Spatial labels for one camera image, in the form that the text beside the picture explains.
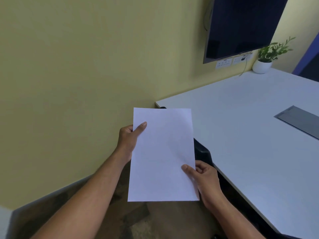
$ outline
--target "forearm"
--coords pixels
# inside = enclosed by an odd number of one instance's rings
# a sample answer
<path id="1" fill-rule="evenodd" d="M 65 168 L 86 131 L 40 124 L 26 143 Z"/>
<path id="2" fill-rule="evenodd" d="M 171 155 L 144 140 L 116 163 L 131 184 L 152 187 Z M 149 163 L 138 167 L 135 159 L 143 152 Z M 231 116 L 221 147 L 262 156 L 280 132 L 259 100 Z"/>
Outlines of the forearm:
<path id="1" fill-rule="evenodd" d="M 94 238 L 125 165 L 122 156 L 113 153 L 32 239 Z"/>
<path id="2" fill-rule="evenodd" d="M 226 197 L 221 196 L 212 202 L 210 211 L 220 223 L 228 239 L 265 239 Z"/>

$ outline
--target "white table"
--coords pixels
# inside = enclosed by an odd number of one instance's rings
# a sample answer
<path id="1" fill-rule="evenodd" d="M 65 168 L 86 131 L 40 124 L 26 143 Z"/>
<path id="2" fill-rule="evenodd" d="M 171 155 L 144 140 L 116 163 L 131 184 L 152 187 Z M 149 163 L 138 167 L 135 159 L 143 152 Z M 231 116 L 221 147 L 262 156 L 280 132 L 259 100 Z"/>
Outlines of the white table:
<path id="1" fill-rule="evenodd" d="M 319 238 L 319 140 L 274 118 L 292 105 L 319 116 L 319 82 L 250 71 L 156 104 L 192 109 L 194 138 L 275 230 Z"/>

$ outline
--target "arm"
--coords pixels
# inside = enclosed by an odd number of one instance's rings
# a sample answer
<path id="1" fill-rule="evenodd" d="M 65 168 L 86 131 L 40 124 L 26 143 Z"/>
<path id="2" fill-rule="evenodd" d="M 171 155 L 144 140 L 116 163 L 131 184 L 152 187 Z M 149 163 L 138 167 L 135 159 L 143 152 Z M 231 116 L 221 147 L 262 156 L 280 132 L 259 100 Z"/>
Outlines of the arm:
<path id="1" fill-rule="evenodd" d="M 215 168 L 196 160 L 196 170 L 186 164 L 182 169 L 196 181 L 206 208 L 216 217 L 229 239 L 265 239 L 224 196 Z"/>
<path id="2" fill-rule="evenodd" d="M 115 151 L 91 179 L 62 206 L 32 239 L 93 239 L 102 223 L 124 165 L 131 160 L 142 123 L 121 128 Z"/>

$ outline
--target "power socket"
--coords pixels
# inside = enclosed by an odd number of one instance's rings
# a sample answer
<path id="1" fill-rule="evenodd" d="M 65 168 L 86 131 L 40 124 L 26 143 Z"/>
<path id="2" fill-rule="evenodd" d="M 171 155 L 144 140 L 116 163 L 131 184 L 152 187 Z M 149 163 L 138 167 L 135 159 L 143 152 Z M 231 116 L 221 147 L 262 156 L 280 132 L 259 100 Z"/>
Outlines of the power socket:
<path id="1" fill-rule="evenodd" d="M 251 58 L 253 57 L 253 54 L 252 53 L 249 53 L 249 54 L 244 54 L 244 55 L 241 55 L 241 56 L 237 56 L 235 58 L 233 58 L 233 64 L 238 64 L 238 63 L 241 63 L 241 62 L 244 62 L 248 60 L 250 60 Z"/>
<path id="2" fill-rule="evenodd" d="M 231 66 L 232 65 L 232 60 L 233 60 L 233 58 L 217 61 L 215 69 Z"/>

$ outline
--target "wall-mounted tv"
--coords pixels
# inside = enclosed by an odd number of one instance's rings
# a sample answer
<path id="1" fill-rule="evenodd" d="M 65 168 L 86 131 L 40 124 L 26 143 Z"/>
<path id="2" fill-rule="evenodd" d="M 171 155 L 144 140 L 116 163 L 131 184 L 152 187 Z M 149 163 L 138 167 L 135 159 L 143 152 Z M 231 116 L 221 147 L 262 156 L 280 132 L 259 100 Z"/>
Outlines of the wall-mounted tv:
<path id="1" fill-rule="evenodd" d="M 203 64 L 270 44 L 288 0 L 212 0 Z"/>

